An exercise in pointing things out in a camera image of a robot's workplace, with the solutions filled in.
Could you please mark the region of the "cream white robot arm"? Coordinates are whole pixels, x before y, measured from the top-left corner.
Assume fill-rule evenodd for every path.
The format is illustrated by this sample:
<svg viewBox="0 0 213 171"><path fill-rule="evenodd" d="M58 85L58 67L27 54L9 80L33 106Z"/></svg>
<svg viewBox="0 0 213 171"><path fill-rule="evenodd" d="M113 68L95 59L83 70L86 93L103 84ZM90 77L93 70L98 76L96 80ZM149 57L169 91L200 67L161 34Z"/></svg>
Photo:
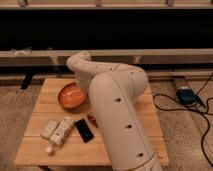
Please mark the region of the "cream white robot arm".
<svg viewBox="0 0 213 171"><path fill-rule="evenodd" d="M137 117L135 99L148 86L146 72L122 63L94 62L81 51L66 61L89 96L114 171L163 171Z"/></svg>

